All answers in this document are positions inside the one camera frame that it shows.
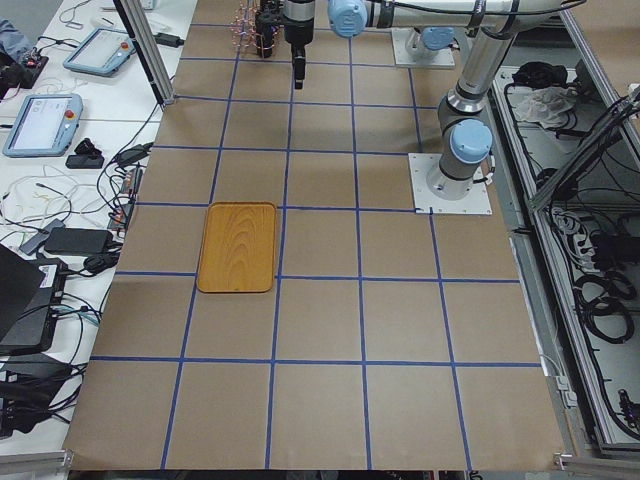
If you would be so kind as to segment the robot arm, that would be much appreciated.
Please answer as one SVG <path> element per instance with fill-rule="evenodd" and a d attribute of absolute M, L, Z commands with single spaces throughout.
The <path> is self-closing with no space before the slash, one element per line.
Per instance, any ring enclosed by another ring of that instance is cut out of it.
<path fill-rule="evenodd" d="M 478 28 L 496 40 L 506 40 L 551 16 L 580 6 L 580 1 L 330 1 L 327 17 L 332 31 L 354 38 L 367 28 Z M 306 46 L 313 40 L 313 1 L 277 1 L 276 23 L 284 27 L 291 48 L 294 88 L 303 88 Z"/>
<path fill-rule="evenodd" d="M 427 174 L 430 190 L 460 200 L 489 156 L 493 136 L 480 119 L 486 95 L 517 34 L 530 30 L 566 5 L 563 1 L 446 1 L 438 15 L 461 17 L 478 33 L 455 86 L 438 107 L 443 152 Z"/>

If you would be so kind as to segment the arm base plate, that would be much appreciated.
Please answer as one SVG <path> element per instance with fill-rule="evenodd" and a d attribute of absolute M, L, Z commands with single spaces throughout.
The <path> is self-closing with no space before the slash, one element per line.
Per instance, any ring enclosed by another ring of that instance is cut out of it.
<path fill-rule="evenodd" d="M 452 27 L 392 29 L 395 64 L 400 67 L 452 70 L 453 43 Z"/>
<path fill-rule="evenodd" d="M 414 211 L 435 215 L 492 214 L 482 168 L 471 179 L 453 180 L 440 170 L 441 154 L 408 155 Z"/>

